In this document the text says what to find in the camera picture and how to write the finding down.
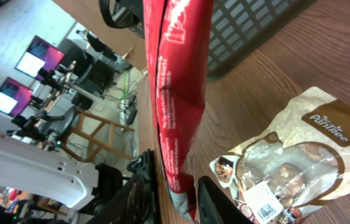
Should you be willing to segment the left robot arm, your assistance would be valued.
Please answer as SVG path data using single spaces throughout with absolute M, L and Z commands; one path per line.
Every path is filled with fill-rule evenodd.
M 0 132 L 0 185 L 90 213 L 90 223 L 159 223 L 149 175 L 153 158 L 146 152 L 124 177 L 106 164 L 62 157 Z

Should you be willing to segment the white brown snack wrapper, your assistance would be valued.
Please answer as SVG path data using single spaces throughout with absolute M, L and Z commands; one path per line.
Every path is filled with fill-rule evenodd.
M 300 223 L 350 194 L 350 105 L 311 87 L 210 168 L 251 222 Z

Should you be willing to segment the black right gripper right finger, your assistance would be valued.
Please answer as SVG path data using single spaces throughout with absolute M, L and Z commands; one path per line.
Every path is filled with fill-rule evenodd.
M 201 224 L 252 224 L 208 176 L 198 179 Z

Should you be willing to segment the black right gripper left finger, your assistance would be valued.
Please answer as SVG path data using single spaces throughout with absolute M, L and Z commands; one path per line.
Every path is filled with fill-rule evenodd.
M 149 180 L 134 174 L 87 224 L 160 224 L 159 205 Z

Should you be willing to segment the red white snack bar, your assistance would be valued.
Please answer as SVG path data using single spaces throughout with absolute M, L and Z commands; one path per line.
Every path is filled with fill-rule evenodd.
M 190 148 L 205 110 L 210 0 L 144 0 L 144 35 L 154 128 L 177 213 L 196 216 Z

